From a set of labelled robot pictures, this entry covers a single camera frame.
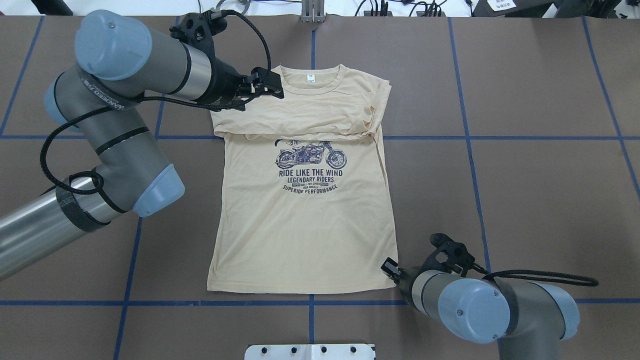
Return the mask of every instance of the brown table surface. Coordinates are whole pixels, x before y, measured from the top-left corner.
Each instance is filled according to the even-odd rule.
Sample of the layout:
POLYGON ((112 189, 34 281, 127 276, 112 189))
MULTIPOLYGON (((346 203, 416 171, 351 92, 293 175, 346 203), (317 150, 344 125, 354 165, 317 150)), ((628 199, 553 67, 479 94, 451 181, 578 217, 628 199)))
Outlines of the brown table surface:
MULTIPOLYGON (((42 98, 74 61, 81 17, 0 17, 0 214, 50 184, 38 154, 56 125, 42 98)), ((140 17, 167 31, 175 17, 140 17)), ((274 65, 342 63, 389 79, 383 127, 401 265, 431 233, 492 270, 590 275, 562 286, 581 325, 565 359, 640 354, 640 22, 599 19, 254 17, 274 65)), ((230 20, 216 54, 246 73, 259 41, 230 20)), ((250 344, 374 343, 378 359, 496 359, 404 306, 397 289, 345 295, 206 290, 223 141, 204 110, 139 107, 187 192, 134 213, 0 283, 0 359, 242 359, 250 344)), ((98 159, 64 133, 58 177, 98 159)))

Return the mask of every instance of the motorcycle wheel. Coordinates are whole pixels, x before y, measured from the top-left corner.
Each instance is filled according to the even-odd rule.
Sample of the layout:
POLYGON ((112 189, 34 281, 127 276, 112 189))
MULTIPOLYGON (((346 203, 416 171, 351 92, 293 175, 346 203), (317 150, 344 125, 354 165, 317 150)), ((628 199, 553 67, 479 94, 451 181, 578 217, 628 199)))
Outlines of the motorcycle wheel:
POLYGON ((276 165, 278 165, 279 168, 290 168, 293 167, 293 165, 290 164, 283 164, 283 161, 287 161, 289 159, 289 156, 291 156, 293 154, 293 151, 291 150, 284 150, 280 153, 280 155, 278 155, 278 161, 276 161, 276 165))
POLYGON ((347 156, 342 150, 334 150, 333 154, 329 153, 329 156, 326 157, 326 163, 338 170, 347 165, 347 156))

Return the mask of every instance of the cable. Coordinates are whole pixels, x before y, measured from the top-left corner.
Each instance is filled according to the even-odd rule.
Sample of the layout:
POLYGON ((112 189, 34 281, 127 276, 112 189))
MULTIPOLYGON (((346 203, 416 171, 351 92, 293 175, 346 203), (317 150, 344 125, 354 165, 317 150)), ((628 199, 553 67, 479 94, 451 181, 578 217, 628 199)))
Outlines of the cable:
MULTIPOLYGON (((267 58, 267 76, 264 78, 264 82, 267 83, 268 80, 269 80, 270 73, 271 73, 271 54, 269 53, 269 47, 267 46, 267 42, 264 39, 264 36, 262 36, 262 33, 260 32, 260 30, 258 30, 258 28, 256 28, 255 25, 253 25, 253 23, 251 21, 249 21, 249 19, 247 19, 241 13, 239 13, 239 12, 237 12, 235 10, 222 10, 222 13, 223 13, 223 15, 227 14, 227 15, 235 15, 235 16, 239 17, 245 23, 247 23, 247 25, 249 25, 249 27, 251 27, 253 29, 253 31, 260 38, 260 41, 262 42, 262 45, 264 46, 264 52, 265 52, 265 55, 266 55, 266 58, 267 58)), ((254 100, 256 97, 260 96, 263 92, 264 92, 264 87, 260 87, 260 88, 256 89, 255 93, 252 94, 251 96, 249 96, 249 98, 247 98, 247 99, 245 99, 243 101, 238 101, 238 102, 232 103, 230 105, 223 105, 223 106, 210 105, 210 104, 198 104, 196 102, 182 101, 182 100, 178 100, 178 99, 172 99, 170 97, 161 97, 161 96, 147 96, 147 97, 142 97, 140 99, 136 99, 136 101, 138 101, 138 102, 143 102, 143 101, 166 101, 166 102, 173 102, 173 103, 179 104, 179 105, 190 106, 190 107, 193 107, 193 108, 202 108, 202 109, 207 109, 207 110, 212 110, 212 111, 220 111, 220 110, 238 108, 238 107, 240 107, 242 105, 245 105, 245 104, 249 103, 250 101, 254 100)), ((51 134, 49 134, 49 136, 45 140, 44 144, 42 144, 42 149, 40 150, 40 167, 42 168, 42 172, 44 173, 44 175, 53 184, 55 184, 56 186, 60 187, 61 189, 64 189, 64 190, 66 190, 68 192, 71 192, 71 193, 76 193, 78 195, 91 195, 91 194, 97 193, 97 192, 102 190, 102 187, 104 186, 104 180, 103 180, 102 176, 100 174, 96 173, 95 171, 78 173, 78 174, 81 174, 82 176, 88 176, 88 177, 91 177, 92 179, 95 180, 94 183, 96 183, 96 185, 91 190, 76 189, 74 187, 71 187, 70 184, 67 185, 67 184, 63 183, 62 181, 56 179, 56 177, 53 176, 53 174, 49 170, 49 166, 47 164, 47 153, 49 152, 49 147, 51 146, 51 143, 56 138, 56 136, 58 136, 61 132, 63 132, 64 130, 66 130, 66 129, 78 124, 79 122, 92 117, 92 116, 95 116, 95 115, 98 115, 98 114, 101 114, 101 113, 105 113, 105 112, 111 111, 111 110, 113 110, 113 109, 109 108, 109 107, 104 107, 104 108, 99 108, 99 109, 96 109, 96 110, 93 110, 93 111, 89 111, 88 113, 80 115, 80 116, 76 117, 75 119, 71 120, 70 122, 67 122, 67 123, 61 125, 57 129, 55 129, 51 134)))
POLYGON ((559 282, 560 284, 569 284, 577 286, 598 286, 598 281, 592 277, 563 274, 561 272, 537 271, 537 270, 506 270, 492 272, 485 275, 482 280, 492 281, 494 277, 508 277, 511 279, 523 279, 533 281, 559 282))
POLYGON ((416 7, 416 6, 418 6, 418 5, 420 5, 420 4, 423 4, 423 5, 424 5, 424 13, 426 13, 426 12, 427 12, 427 6, 429 6, 429 5, 427 4, 427 2, 425 2, 425 1, 418 1, 417 3, 413 4, 413 8, 411 8, 411 12, 409 13, 409 16, 413 15, 413 11, 415 10, 415 7, 416 7))
POLYGON ((469 13, 471 14, 470 17, 474 16, 474 8, 473 8, 473 4, 474 2, 471 0, 465 0, 465 3, 467 3, 467 5, 469 5, 469 13))
POLYGON ((486 271, 483 267, 481 267, 480 265, 478 265, 476 263, 471 264, 471 268, 474 269, 475 271, 479 272, 480 274, 484 274, 484 275, 489 274, 488 271, 486 271))
POLYGON ((358 9, 356 10, 356 13, 354 14, 354 16, 358 16, 358 13, 360 12, 360 8, 362 7, 362 5, 366 2, 367 0, 362 0, 362 2, 360 3, 360 5, 358 5, 358 9))
POLYGON ((53 174, 49 170, 49 166, 47 165, 47 152, 49 152, 49 147, 51 146, 51 143, 56 138, 56 136, 58 136, 64 130, 72 127, 73 125, 76 125, 77 123, 79 123, 80 121, 82 121, 84 119, 88 119, 88 118, 90 118, 90 117, 92 117, 94 115, 105 113, 105 112, 111 111, 111 110, 113 110, 113 109, 108 107, 108 106, 106 106, 104 108, 99 108, 97 110, 89 111, 88 113, 86 113, 84 115, 80 115, 77 118, 71 120, 70 122, 67 122, 66 124, 63 124, 63 125, 59 126, 51 134, 49 134, 47 139, 44 141, 44 144, 42 144, 42 150, 40 150, 40 167, 42 168, 42 172, 44 173, 44 176, 46 176, 47 179, 50 180, 50 182, 54 183, 59 188, 62 188, 64 190, 68 191, 68 192, 76 193, 76 194, 79 194, 79 195, 91 195, 93 193, 99 192, 100 189, 102 189, 102 185, 104 184, 104 180, 102 179, 102 176, 100 176, 100 174, 98 174, 96 172, 94 172, 95 177, 91 176, 91 178, 96 179, 97 180, 97 184, 96 184, 95 188, 93 188, 91 190, 79 190, 79 189, 71 187, 70 184, 67 185, 67 184, 63 183, 62 181, 56 179, 56 177, 53 176, 53 174))

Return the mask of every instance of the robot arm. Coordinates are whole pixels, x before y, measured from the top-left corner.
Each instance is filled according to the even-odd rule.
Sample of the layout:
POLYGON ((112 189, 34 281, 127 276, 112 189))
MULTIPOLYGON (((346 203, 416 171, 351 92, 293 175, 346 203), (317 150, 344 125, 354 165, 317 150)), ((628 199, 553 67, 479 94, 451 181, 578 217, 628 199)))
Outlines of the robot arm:
POLYGON ((269 71, 268 51, 269 69, 256 68, 249 76, 215 57, 212 36, 226 28, 224 16, 231 13, 236 15, 187 14, 170 29, 172 37, 106 10, 85 17, 75 39, 77 63, 50 86, 45 108, 62 126, 94 114, 70 128, 85 135, 101 164, 0 218, 0 280, 123 213, 147 217, 182 196, 178 173, 135 109, 141 100, 220 111, 243 110, 248 101, 242 98, 284 96, 279 75, 269 71), (144 98, 145 90, 195 103, 144 98))
MULTIPOLYGON (((559 342, 575 335, 580 323, 571 295, 538 282, 462 277, 470 268, 481 269, 464 244, 445 234, 432 235, 431 243, 438 249, 422 266, 403 269, 392 259, 382 266, 409 305, 465 340, 485 344, 500 339, 503 360, 560 359, 559 342), (435 260, 441 252, 448 256, 446 262, 435 260)), ((576 278, 597 285, 594 279, 576 278)))

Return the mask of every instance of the beige t-shirt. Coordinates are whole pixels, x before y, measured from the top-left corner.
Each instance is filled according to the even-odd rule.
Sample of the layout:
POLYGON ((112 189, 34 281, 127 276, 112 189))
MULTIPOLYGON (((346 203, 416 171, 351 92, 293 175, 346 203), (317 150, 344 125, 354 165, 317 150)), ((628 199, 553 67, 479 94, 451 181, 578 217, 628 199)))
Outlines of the beige t-shirt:
POLYGON ((380 126, 391 86, 343 65, 273 71, 284 99, 212 113, 225 170, 207 289, 393 287, 380 270, 397 258, 380 126))

